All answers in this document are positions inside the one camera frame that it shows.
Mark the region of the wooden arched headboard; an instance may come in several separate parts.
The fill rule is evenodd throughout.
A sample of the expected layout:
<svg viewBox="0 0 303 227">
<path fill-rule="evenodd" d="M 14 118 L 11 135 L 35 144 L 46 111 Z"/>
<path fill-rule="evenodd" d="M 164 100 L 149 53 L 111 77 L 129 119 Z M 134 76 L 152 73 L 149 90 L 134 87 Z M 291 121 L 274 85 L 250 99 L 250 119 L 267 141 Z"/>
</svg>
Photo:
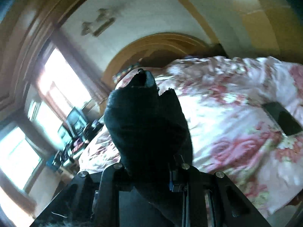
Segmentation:
<svg viewBox="0 0 303 227">
<path fill-rule="evenodd" d="M 162 68 L 187 55 L 205 56 L 211 47 L 199 38 L 182 33 L 157 33 L 142 37 L 118 52 L 106 67 L 101 81 L 114 87 L 112 77 L 137 62 L 142 67 Z"/>
</svg>

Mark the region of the black chair far left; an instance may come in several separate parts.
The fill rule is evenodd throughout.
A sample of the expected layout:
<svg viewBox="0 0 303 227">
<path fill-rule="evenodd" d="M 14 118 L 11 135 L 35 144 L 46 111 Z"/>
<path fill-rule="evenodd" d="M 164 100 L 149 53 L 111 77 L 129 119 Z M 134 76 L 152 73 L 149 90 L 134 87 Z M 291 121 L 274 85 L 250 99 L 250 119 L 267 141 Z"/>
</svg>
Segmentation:
<svg viewBox="0 0 303 227">
<path fill-rule="evenodd" d="M 61 138 L 64 146 L 67 146 L 72 142 L 72 136 L 63 125 L 61 125 L 60 128 L 58 129 L 58 135 Z"/>
</svg>

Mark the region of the wooden wardrobe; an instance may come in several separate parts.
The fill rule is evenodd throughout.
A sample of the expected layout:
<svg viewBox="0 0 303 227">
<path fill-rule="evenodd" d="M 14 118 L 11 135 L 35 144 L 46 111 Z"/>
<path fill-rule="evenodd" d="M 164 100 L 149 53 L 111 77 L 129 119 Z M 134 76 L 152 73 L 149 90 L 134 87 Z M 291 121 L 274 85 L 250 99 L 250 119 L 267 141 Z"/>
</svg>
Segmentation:
<svg viewBox="0 0 303 227">
<path fill-rule="evenodd" d="M 287 0 L 177 0 L 229 57 L 302 63 L 302 22 Z"/>
</svg>

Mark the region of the black chair near bed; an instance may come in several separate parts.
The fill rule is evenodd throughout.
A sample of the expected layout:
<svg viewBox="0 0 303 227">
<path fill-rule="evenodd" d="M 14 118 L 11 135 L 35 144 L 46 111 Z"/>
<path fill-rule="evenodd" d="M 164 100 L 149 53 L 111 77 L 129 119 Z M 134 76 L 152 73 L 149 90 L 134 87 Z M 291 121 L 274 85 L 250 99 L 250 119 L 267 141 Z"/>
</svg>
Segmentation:
<svg viewBox="0 0 303 227">
<path fill-rule="evenodd" d="M 84 128 L 88 125 L 88 119 L 82 110 L 74 107 L 66 117 L 66 123 L 72 137 L 81 136 Z"/>
</svg>

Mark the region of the pink floral rose quilt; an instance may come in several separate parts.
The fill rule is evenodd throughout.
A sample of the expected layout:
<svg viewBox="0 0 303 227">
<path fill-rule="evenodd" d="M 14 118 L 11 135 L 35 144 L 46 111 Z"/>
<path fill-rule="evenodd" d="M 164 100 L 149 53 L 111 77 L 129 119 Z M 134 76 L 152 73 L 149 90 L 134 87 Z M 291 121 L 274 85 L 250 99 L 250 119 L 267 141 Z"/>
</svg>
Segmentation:
<svg viewBox="0 0 303 227">
<path fill-rule="evenodd" d="M 176 91 L 197 169 L 222 169 L 265 218 L 300 193 L 302 136 L 283 136 L 261 106 L 279 102 L 302 122 L 302 65 L 216 56 L 151 72 L 160 92 Z"/>
</svg>

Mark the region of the black phone on quilt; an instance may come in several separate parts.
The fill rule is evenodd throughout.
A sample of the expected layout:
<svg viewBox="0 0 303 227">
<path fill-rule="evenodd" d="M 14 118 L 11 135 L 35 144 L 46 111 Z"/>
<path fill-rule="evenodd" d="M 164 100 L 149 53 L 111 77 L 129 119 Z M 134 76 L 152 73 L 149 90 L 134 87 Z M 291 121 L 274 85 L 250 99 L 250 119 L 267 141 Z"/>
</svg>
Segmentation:
<svg viewBox="0 0 303 227">
<path fill-rule="evenodd" d="M 264 103 L 261 107 L 279 126 L 284 136 L 294 136 L 302 133 L 301 124 L 280 103 Z"/>
</svg>

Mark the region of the colourful checkered pillow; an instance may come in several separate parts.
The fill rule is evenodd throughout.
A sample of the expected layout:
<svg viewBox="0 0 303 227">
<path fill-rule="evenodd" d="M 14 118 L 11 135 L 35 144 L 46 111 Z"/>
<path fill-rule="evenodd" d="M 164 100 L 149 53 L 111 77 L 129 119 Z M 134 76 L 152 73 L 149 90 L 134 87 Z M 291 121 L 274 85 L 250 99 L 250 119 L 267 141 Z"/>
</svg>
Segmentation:
<svg viewBox="0 0 303 227">
<path fill-rule="evenodd" d="M 127 75 L 130 71 L 136 69 L 136 68 L 139 68 L 141 65 L 139 62 L 135 63 L 135 64 L 132 64 L 128 67 L 126 67 L 125 69 L 119 71 L 117 74 L 115 74 L 113 77 L 112 77 L 112 80 L 115 84 L 117 84 L 125 75 Z"/>
</svg>

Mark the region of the wall lamp fixture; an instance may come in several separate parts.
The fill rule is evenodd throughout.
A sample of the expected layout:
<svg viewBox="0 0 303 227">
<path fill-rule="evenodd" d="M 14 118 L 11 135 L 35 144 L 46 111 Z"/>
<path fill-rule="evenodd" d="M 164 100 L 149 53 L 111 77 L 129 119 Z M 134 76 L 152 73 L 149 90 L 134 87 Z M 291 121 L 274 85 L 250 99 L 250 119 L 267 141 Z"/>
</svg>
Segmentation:
<svg viewBox="0 0 303 227">
<path fill-rule="evenodd" d="M 100 8 L 97 10 L 98 16 L 92 22 L 83 22 L 81 24 L 81 36 L 92 35 L 93 37 L 100 36 L 106 29 L 108 29 L 120 16 L 120 9 L 114 8 Z"/>
</svg>

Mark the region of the black pants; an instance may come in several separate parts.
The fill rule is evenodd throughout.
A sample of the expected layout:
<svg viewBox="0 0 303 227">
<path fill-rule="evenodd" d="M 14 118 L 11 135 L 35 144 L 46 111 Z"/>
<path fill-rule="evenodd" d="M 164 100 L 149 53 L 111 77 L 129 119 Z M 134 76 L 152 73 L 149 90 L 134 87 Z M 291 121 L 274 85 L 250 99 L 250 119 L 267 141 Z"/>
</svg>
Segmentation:
<svg viewBox="0 0 303 227">
<path fill-rule="evenodd" d="M 169 174 L 177 159 L 192 164 L 193 147 L 174 89 L 159 94 L 152 73 L 139 69 L 112 91 L 104 121 L 138 193 L 181 226 L 183 196 L 169 189 Z"/>
</svg>

